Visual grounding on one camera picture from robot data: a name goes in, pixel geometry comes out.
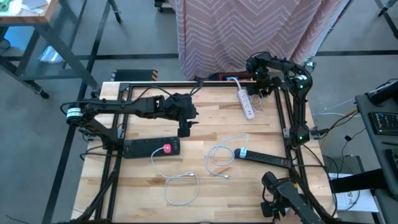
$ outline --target white paper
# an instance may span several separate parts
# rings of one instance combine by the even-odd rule
[[[341,177],[348,177],[352,174],[338,174],[338,178]],[[335,179],[337,174],[329,174],[331,179]],[[337,210],[338,211],[345,211],[347,208],[350,208],[349,211],[356,211],[356,212],[379,212],[379,209],[374,202],[372,193],[370,190],[360,190],[361,194],[359,195],[359,199],[356,204],[350,208],[353,203],[355,203],[356,199],[358,198],[359,191],[352,191],[352,192],[344,192],[344,193],[337,193]]]

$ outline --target white charging cable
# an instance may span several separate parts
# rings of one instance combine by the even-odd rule
[[[242,134],[242,135],[240,135],[240,136],[235,136],[235,137],[231,137],[231,138],[225,139],[225,140],[221,141],[220,143],[218,143],[218,145],[213,146],[211,149],[209,149],[209,150],[207,151],[207,153],[206,153],[206,158],[205,158],[205,167],[206,167],[206,170],[207,170],[208,172],[210,172],[210,173],[212,173],[212,174],[218,176],[218,177],[228,178],[228,177],[229,177],[228,175],[217,174],[217,173],[215,173],[214,171],[210,170],[209,164],[208,164],[209,155],[210,155],[210,153],[213,151],[213,155],[211,156],[211,160],[213,161],[213,164],[214,164],[214,165],[216,165],[216,166],[227,166],[227,165],[230,164],[232,161],[234,161],[235,154],[234,154],[234,151],[233,151],[230,147],[228,147],[228,146],[223,146],[223,143],[224,143],[224,142],[227,142],[227,141],[230,141],[230,140],[232,140],[232,139],[237,139],[237,138],[243,137],[243,136],[246,136],[246,144],[244,145],[244,147],[247,148],[248,142],[249,142],[249,135],[248,135],[248,134]],[[231,152],[232,158],[231,158],[228,162],[225,162],[225,163],[217,163],[217,162],[215,161],[215,155],[216,155],[216,153],[217,153],[218,148],[224,148],[224,149],[229,150],[229,151]]]
[[[231,77],[231,78],[229,78],[229,80],[234,80],[234,81],[236,82],[236,84],[238,85],[239,90],[242,90],[242,86],[241,86],[241,84],[239,83],[239,80],[238,80],[238,79],[236,79],[235,77]],[[239,102],[239,99],[238,99],[238,92],[235,93],[235,96],[234,96],[234,97],[235,97],[235,100]],[[257,97],[259,98],[259,102],[258,102],[257,104],[254,104],[254,97],[253,97],[253,96],[249,96],[251,106],[252,106],[252,108],[253,108],[253,110],[254,110],[255,112],[257,112],[257,113],[263,113],[263,112],[264,112],[264,107],[262,106],[262,102],[264,101],[264,97],[262,96],[262,94],[260,94],[260,96],[257,95]],[[255,106],[259,106],[259,105],[261,106],[261,111],[259,111],[259,110],[257,110],[257,109],[255,108]]]
[[[162,177],[166,178],[166,183],[165,183],[165,185],[164,185],[164,199],[166,199],[166,201],[167,201],[169,204],[171,204],[171,205],[186,205],[186,204],[189,204],[191,201],[193,201],[193,200],[198,196],[198,193],[199,193],[199,178],[198,178],[198,176],[196,175],[196,173],[194,173],[194,172],[186,172],[186,173],[184,173],[184,174],[173,175],[173,176],[167,176],[167,175],[164,175],[163,173],[161,173],[161,171],[158,170],[158,168],[156,168],[156,165],[155,165],[155,162],[154,162],[154,154],[155,154],[156,152],[159,152],[160,150],[163,150],[163,149],[164,149],[164,147],[156,149],[156,150],[150,155],[150,161],[151,161],[152,165],[155,167],[156,171],[157,171]],[[169,200],[169,198],[167,197],[167,186],[168,186],[169,182],[170,182],[172,179],[177,179],[177,178],[180,178],[180,177],[195,177],[196,180],[197,180],[197,191],[196,191],[195,195],[193,196],[193,198],[190,199],[189,201],[184,202],[184,203],[174,203],[174,202],[171,202],[171,201]]]

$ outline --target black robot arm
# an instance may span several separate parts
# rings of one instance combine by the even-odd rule
[[[190,128],[197,122],[187,120],[194,119],[198,115],[189,94],[175,93],[167,99],[164,96],[152,96],[138,98],[134,101],[93,98],[71,103],[67,112],[67,123],[86,128],[99,136],[104,145],[119,144],[116,128],[106,128],[95,120],[94,117],[98,114],[134,114],[146,119],[163,118],[178,121],[180,125],[178,129],[179,137],[190,135]]]
[[[246,63],[246,69],[257,82],[252,93],[260,93],[261,90],[267,90],[270,93],[274,88],[282,85],[278,77],[270,78],[268,68],[280,70],[283,73],[284,84],[293,96],[290,143],[292,147],[298,147],[310,140],[310,131],[305,121],[305,103],[307,102],[305,98],[312,87],[311,74],[294,62],[272,57],[269,52],[263,52],[250,57]]]
[[[297,189],[289,179],[277,179],[272,172],[266,172],[261,179],[262,184],[274,196],[274,201],[272,203],[263,202],[261,204],[264,216],[271,217],[272,214],[275,214],[277,211],[284,210],[284,208],[292,208],[301,218],[303,224],[355,224],[354,222],[341,221],[329,215],[319,204],[310,189],[306,187],[299,174],[296,171],[294,171],[294,173],[295,174],[291,177],[291,181],[298,183],[318,215],[297,193]]]

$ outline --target black power strip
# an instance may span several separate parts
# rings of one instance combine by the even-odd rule
[[[286,158],[279,156],[272,156],[268,154],[263,154],[259,152],[246,151],[243,156],[241,156],[241,149],[235,149],[235,158],[245,159],[253,162],[260,162],[263,164],[269,164],[273,166],[279,166],[286,169],[292,168],[292,162]]]
[[[161,147],[169,147],[168,150],[160,150],[154,154],[158,156],[175,156],[180,154],[180,139],[178,137],[136,139],[124,142],[123,158],[150,157],[152,153]]]

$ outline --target computer keyboard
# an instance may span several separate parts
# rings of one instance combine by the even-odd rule
[[[398,178],[398,149],[386,149],[386,156],[396,177]]]
[[[375,134],[398,135],[398,114],[370,112],[369,118]]]

